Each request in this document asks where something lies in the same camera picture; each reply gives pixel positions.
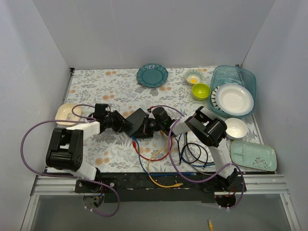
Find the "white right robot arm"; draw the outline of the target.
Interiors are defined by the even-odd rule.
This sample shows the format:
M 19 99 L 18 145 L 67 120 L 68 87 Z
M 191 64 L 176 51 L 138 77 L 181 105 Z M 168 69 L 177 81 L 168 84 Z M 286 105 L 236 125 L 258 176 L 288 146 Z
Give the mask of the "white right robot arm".
M 205 183 L 214 178 L 218 179 L 218 187 L 223 191 L 229 191 L 235 186 L 235 179 L 240 169 L 231 161 L 227 148 L 227 125 L 215 114 L 205 107 L 199 107 L 191 116 L 173 120 L 167 114 L 165 106 L 151 107 L 153 118 L 145 114 L 138 119 L 141 124 L 137 125 L 137 131 L 132 134 L 133 138 L 151 138 L 156 131 L 162 131 L 167 135 L 167 148 L 170 161 L 183 179 L 191 183 Z M 173 137 L 193 132 L 198 140 L 208 147 L 212 155 L 216 172 L 204 180 L 192 180 L 183 175 L 176 167 L 171 156 L 171 141 Z

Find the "black network switch box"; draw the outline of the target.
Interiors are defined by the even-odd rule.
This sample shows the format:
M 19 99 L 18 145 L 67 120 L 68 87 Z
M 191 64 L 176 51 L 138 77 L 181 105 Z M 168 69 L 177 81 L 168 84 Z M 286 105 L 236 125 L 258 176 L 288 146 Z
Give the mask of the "black network switch box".
M 129 137 L 134 137 L 134 133 L 140 128 L 147 115 L 146 112 L 139 108 L 126 118 L 126 120 L 132 124 L 130 129 L 126 132 Z

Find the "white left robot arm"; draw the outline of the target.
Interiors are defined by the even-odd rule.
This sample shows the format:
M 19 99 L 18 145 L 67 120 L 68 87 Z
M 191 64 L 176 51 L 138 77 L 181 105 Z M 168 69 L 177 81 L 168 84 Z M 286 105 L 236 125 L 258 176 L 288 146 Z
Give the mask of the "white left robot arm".
M 98 192 L 102 188 L 102 180 L 97 177 L 99 170 L 83 160 L 84 141 L 107 128 L 125 132 L 132 126 L 118 111 L 112 111 L 108 104 L 97 103 L 92 117 L 86 123 L 53 130 L 46 165 L 87 179 L 86 187 L 93 193 Z

